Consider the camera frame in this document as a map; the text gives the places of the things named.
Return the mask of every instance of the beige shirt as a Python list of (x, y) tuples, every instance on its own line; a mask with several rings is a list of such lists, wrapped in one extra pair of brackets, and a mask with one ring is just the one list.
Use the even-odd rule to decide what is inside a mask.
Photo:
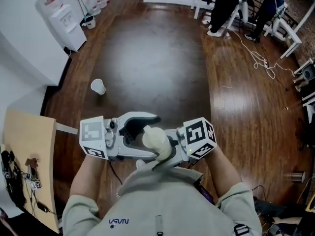
[(201, 174), (183, 168), (153, 173), (141, 167), (126, 179), (120, 199), (100, 220), (94, 200), (73, 195), (63, 212), (65, 236), (231, 236), (244, 224), (260, 236), (252, 191), (234, 185), (216, 206), (192, 185)]

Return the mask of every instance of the dark blue shirt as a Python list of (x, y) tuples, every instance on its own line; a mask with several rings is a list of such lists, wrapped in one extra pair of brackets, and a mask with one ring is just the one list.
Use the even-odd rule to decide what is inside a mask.
[(281, 5), (284, 4), (284, 0), (264, 0), (263, 5), (267, 12), (271, 15), (276, 14), (276, 9), (277, 7), (280, 7)]

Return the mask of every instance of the person in black clothes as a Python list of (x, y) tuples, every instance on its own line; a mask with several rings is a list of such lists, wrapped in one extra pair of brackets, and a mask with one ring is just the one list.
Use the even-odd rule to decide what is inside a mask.
[(263, 31), (265, 24), (276, 15), (277, 7), (283, 4), (284, 0), (264, 0), (257, 13), (258, 20), (256, 28), (252, 34), (245, 34), (245, 38), (255, 41)]
[(273, 224), (291, 236), (313, 236), (315, 213), (304, 211), (301, 206), (278, 206), (273, 203), (258, 200), (254, 197), (255, 209), (262, 217), (269, 216)]
[(231, 16), (237, 4), (238, 0), (216, 0), (215, 7), (211, 13), (211, 29), (207, 33), (209, 36), (221, 36), (221, 32), (218, 32), (218, 30)]

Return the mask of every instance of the wooden floor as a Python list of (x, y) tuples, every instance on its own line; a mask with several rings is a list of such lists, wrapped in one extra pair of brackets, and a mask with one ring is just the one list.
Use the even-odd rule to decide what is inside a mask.
[[(116, 16), (152, 16), (161, 20), (172, 17), (193, 18), (186, 6), (148, 4), (142, 0), (111, 0), (97, 17), (96, 28), (85, 31), (88, 41), (73, 58), (63, 88), (49, 100), (46, 116), (59, 123), (79, 127), (84, 114), (85, 98), (95, 63)], [(254, 69), (253, 60), (240, 39), (232, 32), (222, 38), (209, 37), (199, 25), (209, 82), (211, 123), (218, 144), (242, 175), (245, 183), (254, 188), (263, 185), (267, 200), (277, 204), (295, 202), (304, 184), (292, 184), (285, 175), (295, 170), (311, 171), (311, 154), (297, 150), (298, 118), (304, 119), (301, 100), (293, 89), (290, 71), (274, 69), (272, 80), (262, 68)], [(285, 47), (267, 37), (254, 44), (242, 37), (252, 51), (268, 58), (270, 65), (278, 62), (283, 68), (297, 68), (293, 58), (279, 60)], [(57, 132), (54, 154), (55, 195), (66, 202), (71, 182), (83, 159), (78, 139)], [(113, 164), (117, 174), (126, 178), (135, 169), (132, 161)], [(194, 166), (204, 173), (203, 185), (214, 194), (210, 172), (203, 160)], [(106, 164), (98, 199), (103, 217), (117, 200), (119, 182)], [(262, 188), (254, 191), (263, 198)]]

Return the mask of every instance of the patch on sleeve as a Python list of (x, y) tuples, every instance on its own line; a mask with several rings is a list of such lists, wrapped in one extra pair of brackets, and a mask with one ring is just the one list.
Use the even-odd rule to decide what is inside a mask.
[(241, 236), (249, 234), (250, 230), (248, 229), (248, 226), (239, 224), (234, 227), (234, 232), (236, 236)]

